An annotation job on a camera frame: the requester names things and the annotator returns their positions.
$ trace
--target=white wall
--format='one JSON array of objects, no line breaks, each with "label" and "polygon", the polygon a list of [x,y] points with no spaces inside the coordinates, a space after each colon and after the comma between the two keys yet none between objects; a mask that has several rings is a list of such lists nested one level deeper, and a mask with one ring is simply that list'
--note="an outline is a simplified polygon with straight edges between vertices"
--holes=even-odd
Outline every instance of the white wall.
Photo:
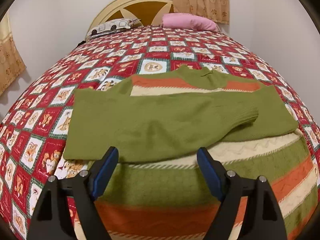
[{"label": "white wall", "polygon": [[[10,8],[25,72],[0,97],[0,115],[34,79],[69,53],[98,12],[112,0],[16,0]],[[298,0],[231,0],[225,33],[273,66],[320,123],[320,35]]]}]

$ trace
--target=screw head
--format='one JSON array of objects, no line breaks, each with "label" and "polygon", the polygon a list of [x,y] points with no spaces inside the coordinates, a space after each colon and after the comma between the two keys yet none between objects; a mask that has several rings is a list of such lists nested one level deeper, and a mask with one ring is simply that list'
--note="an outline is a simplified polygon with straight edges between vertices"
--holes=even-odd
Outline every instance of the screw head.
[{"label": "screw head", "polygon": [[81,177],[86,177],[86,176],[88,176],[88,174],[89,174],[89,171],[87,171],[87,170],[83,170],[83,171],[80,171],[80,172],[79,172],[79,175],[80,175]]},{"label": "screw head", "polygon": [[229,170],[227,171],[227,175],[228,177],[233,178],[236,175],[236,173],[233,170]]},{"label": "screw head", "polygon": [[56,176],[53,176],[53,175],[48,178],[49,182],[54,182],[55,180],[56,180]]},{"label": "screw head", "polygon": [[260,180],[261,182],[267,182],[267,178],[266,178],[265,176],[260,176],[260,177],[259,177],[259,180]]}]

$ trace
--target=sweater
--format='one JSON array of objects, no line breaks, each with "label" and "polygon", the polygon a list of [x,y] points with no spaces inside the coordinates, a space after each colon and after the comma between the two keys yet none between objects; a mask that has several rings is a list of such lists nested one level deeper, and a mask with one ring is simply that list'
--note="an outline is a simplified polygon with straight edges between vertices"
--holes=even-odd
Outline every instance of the sweater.
[{"label": "sweater", "polygon": [[105,92],[74,94],[65,159],[97,160],[115,146],[120,162],[154,162],[298,127],[273,86],[208,68],[133,75]]}]

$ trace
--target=bed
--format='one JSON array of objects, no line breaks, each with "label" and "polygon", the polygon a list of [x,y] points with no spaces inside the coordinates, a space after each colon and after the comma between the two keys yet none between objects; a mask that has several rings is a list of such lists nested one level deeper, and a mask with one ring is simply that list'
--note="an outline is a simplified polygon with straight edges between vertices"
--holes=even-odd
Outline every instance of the bed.
[{"label": "bed", "polygon": [[[66,161],[62,157],[72,115],[73,90],[106,91],[135,73],[164,73],[183,64],[274,85],[299,122],[299,138],[306,139],[312,162],[309,169],[315,178],[310,182],[310,190],[317,191],[320,179],[315,153],[320,151],[320,129],[297,93],[267,62],[222,33],[162,28],[162,15],[170,12],[172,0],[115,0],[97,15],[89,29],[122,17],[137,17],[142,26],[92,39],[77,47],[33,82],[4,117],[0,124],[0,214],[17,239],[26,239],[30,218],[47,178],[53,174],[59,179],[70,178],[88,168],[88,162]],[[190,177],[197,189],[186,191],[191,187],[188,183],[179,188],[177,184],[170,186],[169,182],[158,183],[156,179],[164,171],[176,176],[177,170],[187,174],[197,169],[196,164],[183,167],[128,164],[123,170],[127,174],[120,171],[118,176],[129,174],[137,182],[141,176],[153,176],[153,181],[142,180],[142,184],[153,183],[154,187],[144,191],[145,185],[136,183],[137,194],[129,181],[114,186],[116,194],[110,194],[108,202],[96,202],[111,237],[202,239],[217,209],[205,184],[199,183],[197,176]],[[298,184],[304,182],[304,178],[300,179]],[[293,197],[298,204],[309,196],[296,193]],[[85,239],[71,198],[69,208],[78,239]],[[314,210],[314,205],[304,207],[291,218],[289,239],[299,235]],[[289,209],[286,215],[294,211]],[[240,227],[241,218],[231,239],[237,238]]]}]

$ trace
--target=cream headboard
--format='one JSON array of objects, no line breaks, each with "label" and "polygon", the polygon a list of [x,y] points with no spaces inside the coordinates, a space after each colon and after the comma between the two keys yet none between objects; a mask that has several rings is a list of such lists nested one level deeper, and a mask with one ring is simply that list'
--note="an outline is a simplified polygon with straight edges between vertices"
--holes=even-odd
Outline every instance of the cream headboard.
[{"label": "cream headboard", "polygon": [[114,0],[96,16],[89,30],[101,23],[119,18],[138,18],[143,25],[158,25],[162,23],[165,13],[172,12],[172,0]]}]

